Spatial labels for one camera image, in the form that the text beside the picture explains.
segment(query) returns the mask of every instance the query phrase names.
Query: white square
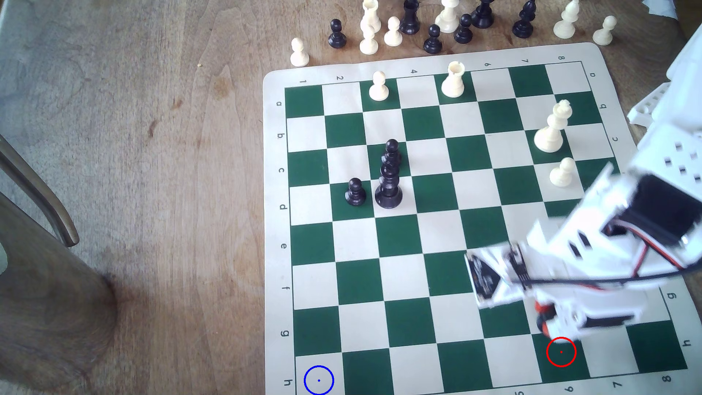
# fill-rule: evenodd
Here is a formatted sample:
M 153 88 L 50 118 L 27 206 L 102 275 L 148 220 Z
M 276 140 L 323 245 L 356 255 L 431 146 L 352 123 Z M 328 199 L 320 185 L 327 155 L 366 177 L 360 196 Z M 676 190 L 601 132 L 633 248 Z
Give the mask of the white square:
M 415 299 L 429 296 L 424 255 L 380 258 L 383 300 Z
M 484 342 L 493 387 L 541 382 L 531 335 L 493 337 Z
M 413 176 L 451 173 L 451 158 L 445 138 L 407 141 L 409 172 Z
M 342 352 L 386 349 L 390 346 L 385 302 L 340 305 L 339 328 Z
M 363 112 L 361 84 L 358 82 L 322 85 L 322 100 L 325 115 Z
M 457 171 L 452 175 L 459 209 L 481 209 L 501 205 L 493 169 Z
M 419 213 L 417 214 L 417 222 L 423 253 L 465 250 L 460 211 Z
M 380 110 L 363 113 L 366 144 L 385 144 L 391 138 L 405 141 L 402 110 Z
M 295 310 L 337 306 L 336 262 L 293 266 Z
M 433 75 L 398 78 L 396 81 L 401 108 L 439 105 L 439 95 Z
M 466 122 L 467 119 L 481 119 L 477 101 L 469 103 L 442 104 L 439 106 L 444 136 L 461 137 L 485 134 L 482 122 Z
M 379 258 L 376 219 L 348 219 L 331 223 L 337 262 Z
M 546 74 L 556 95 L 590 90 L 590 83 L 580 62 L 546 65 Z
M 559 163 L 535 164 L 536 180 L 538 188 L 541 189 L 541 197 L 544 202 L 554 202 L 556 200 L 581 199 L 585 195 L 583 185 L 580 182 L 577 167 L 573 171 L 573 178 L 568 186 L 555 186 L 551 182 L 551 171 L 557 168 Z
M 395 395 L 444 392 L 444 382 L 436 344 L 390 349 L 392 386 Z
M 548 219 L 543 202 L 502 206 L 502 215 L 505 217 L 505 227 L 510 240 L 526 240 L 537 219 Z
M 288 152 L 325 150 L 324 116 L 288 118 Z
M 602 124 L 576 125 L 565 128 L 573 159 L 589 160 L 613 157 L 609 139 Z
M 356 177 L 361 181 L 371 179 L 368 163 L 368 148 L 365 145 L 329 148 L 326 150 L 329 163 L 329 183 L 347 183 Z
M 482 339 L 480 312 L 475 296 L 450 294 L 429 298 L 437 343 Z
M 334 375 L 333 387 L 329 371 L 324 368 L 315 368 L 320 365 L 326 366 Z M 295 357 L 295 368 L 298 394 L 309 394 L 305 388 L 307 384 L 307 388 L 316 394 L 323 394 L 331 388 L 327 395 L 345 395 L 344 362 L 341 353 L 298 356 Z
M 522 117 L 524 130 L 538 130 L 548 126 L 546 119 L 553 113 L 553 105 L 556 104 L 556 96 L 530 96 L 517 98 L 519 116 Z
M 494 169 L 534 164 L 523 130 L 486 134 L 485 142 Z
M 512 87 L 512 77 L 508 69 L 481 70 L 470 73 L 478 101 L 500 100 L 514 98 L 515 89 Z
M 321 222 L 331 222 L 329 184 L 290 188 L 290 224 L 295 226 Z

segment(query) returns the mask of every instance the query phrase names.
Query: wood grain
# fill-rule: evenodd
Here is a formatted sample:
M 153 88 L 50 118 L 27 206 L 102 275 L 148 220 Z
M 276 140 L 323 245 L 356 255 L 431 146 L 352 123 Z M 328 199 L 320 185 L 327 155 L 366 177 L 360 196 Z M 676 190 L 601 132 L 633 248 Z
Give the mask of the wood grain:
M 119 301 L 113 348 L 57 392 L 263 394 L 263 77 L 291 68 L 293 37 L 321 65 L 427 56 L 425 35 L 361 54 L 360 1 L 6 1 L 0 133 L 63 201 L 81 236 L 72 251 Z M 401 0 L 380 2 L 379 39 L 402 16 Z M 665 81 L 684 44 L 674 20 L 638 1 L 588 0 L 575 37 L 560 40 L 551 29 L 566 3 L 540 2 L 521 40 L 510 31 L 523 1 L 497 0 L 491 29 L 465 46 L 442 34 L 443 53 L 589 41 L 616 15 L 602 52 L 623 108 Z M 424 1 L 424 26 L 440 10 Z M 337 51 L 333 18 L 349 39 Z M 6 177 L 0 186 L 48 228 Z

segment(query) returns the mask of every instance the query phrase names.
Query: chess board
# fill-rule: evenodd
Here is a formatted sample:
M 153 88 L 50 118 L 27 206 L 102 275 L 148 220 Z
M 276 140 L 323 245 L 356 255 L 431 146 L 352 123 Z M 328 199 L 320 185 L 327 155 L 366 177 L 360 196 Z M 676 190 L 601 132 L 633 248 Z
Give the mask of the chess board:
M 440 89 L 452 60 L 466 67 L 458 98 Z M 390 95 L 376 102 L 378 70 Z M 606 163 L 635 153 L 596 45 L 305 67 L 263 86 L 266 394 L 702 391 L 702 326 L 681 279 L 649 292 L 643 323 L 574 344 L 549 345 L 534 301 L 475 304 L 466 249 L 566 216 Z M 541 152 L 534 133 L 562 99 L 564 144 Z M 383 209 L 389 138 L 404 197 Z M 576 176 L 557 188 L 564 157 Z M 368 196 L 358 207 L 344 198 L 352 177 Z

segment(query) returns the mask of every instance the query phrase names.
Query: white pawn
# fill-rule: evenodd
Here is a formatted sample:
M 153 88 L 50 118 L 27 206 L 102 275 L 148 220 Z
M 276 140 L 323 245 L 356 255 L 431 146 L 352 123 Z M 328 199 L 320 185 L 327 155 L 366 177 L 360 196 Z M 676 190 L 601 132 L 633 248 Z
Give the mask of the white pawn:
M 388 19 L 388 32 L 385 33 L 384 40 L 388 46 L 402 44 L 402 34 L 399 33 L 399 19 L 396 16 L 391 16 Z
M 385 86 L 385 73 L 381 71 L 376 71 L 373 73 L 373 85 L 368 90 L 368 96 L 370 96 L 375 101 L 384 101 L 388 98 L 390 91 L 388 87 Z
M 612 42 L 611 30 L 616 26 L 616 18 L 612 15 L 606 17 L 602 23 L 602 29 L 595 30 L 592 40 L 598 45 L 609 45 Z
M 573 173 L 575 172 L 575 161 L 571 157 L 565 157 L 560 165 L 551 170 L 548 178 L 555 186 L 565 188 L 573 181 Z
M 569 39 L 575 34 L 575 27 L 573 22 L 578 20 L 578 13 L 580 12 L 580 4 L 578 0 L 571 0 L 566 6 L 566 9 L 561 13 L 561 21 L 556 22 L 553 25 L 553 34 L 560 39 Z
M 463 94 L 463 74 L 465 66 L 461 62 L 449 63 L 449 75 L 441 84 L 441 92 L 449 98 L 457 98 Z

